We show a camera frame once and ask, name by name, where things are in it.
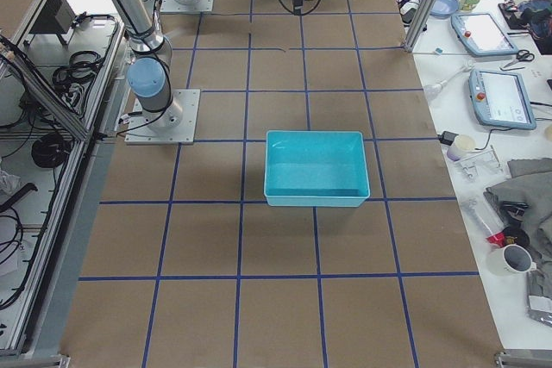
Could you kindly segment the grey cloth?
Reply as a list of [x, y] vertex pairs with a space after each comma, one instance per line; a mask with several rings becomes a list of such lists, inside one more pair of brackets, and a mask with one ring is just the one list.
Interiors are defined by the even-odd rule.
[[516, 221], [530, 238], [537, 265], [551, 267], [551, 159], [513, 159], [511, 177], [486, 188], [485, 199], [506, 221]]

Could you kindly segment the black scissors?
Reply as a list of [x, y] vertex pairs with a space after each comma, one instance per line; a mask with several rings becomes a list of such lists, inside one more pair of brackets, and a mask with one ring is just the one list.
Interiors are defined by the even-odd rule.
[[499, 69], [501, 71], [511, 71], [514, 69], [514, 65], [521, 62], [531, 62], [535, 59], [535, 54], [527, 49], [520, 49], [512, 61], [502, 65]]

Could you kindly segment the white mug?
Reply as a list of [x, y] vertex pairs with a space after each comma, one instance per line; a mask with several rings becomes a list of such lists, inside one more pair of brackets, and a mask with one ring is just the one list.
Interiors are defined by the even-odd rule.
[[493, 250], [486, 259], [488, 270], [497, 276], [524, 274], [536, 270], [530, 253], [519, 245], [508, 245]]

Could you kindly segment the lower blue teach pendant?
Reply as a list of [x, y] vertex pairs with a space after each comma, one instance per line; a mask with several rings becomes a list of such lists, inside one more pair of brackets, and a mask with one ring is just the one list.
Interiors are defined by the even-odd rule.
[[518, 130], [536, 128], [536, 118], [519, 73], [473, 69], [468, 87], [479, 124]]

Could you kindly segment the light blue plastic bin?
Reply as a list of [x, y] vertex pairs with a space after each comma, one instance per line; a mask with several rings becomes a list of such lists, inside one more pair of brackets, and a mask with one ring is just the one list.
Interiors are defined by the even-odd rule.
[[277, 207], [360, 206], [371, 196], [362, 133], [268, 131], [264, 195]]

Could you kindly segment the upper blue teach pendant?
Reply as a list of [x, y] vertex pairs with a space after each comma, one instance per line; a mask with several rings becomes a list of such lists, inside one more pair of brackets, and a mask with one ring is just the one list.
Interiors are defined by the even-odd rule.
[[508, 56], [518, 52], [518, 47], [488, 13], [454, 13], [450, 23], [461, 44], [475, 57]]

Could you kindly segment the blue teach pendant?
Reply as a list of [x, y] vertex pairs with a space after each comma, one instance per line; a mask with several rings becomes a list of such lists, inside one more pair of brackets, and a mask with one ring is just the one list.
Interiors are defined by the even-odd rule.
[[536, 118], [519, 73], [473, 69], [468, 87], [479, 124], [518, 130], [536, 128]]
[[461, 44], [475, 57], [508, 56], [518, 52], [518, 47], [488, 13], [454, 13], [450, 23]]

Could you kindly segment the blue plate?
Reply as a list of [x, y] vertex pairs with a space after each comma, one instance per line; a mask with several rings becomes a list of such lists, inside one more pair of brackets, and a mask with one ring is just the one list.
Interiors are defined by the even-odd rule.
[[459, 9], [458, 0], [435, 0], [430, 15], [437, 18], [447, 18]]

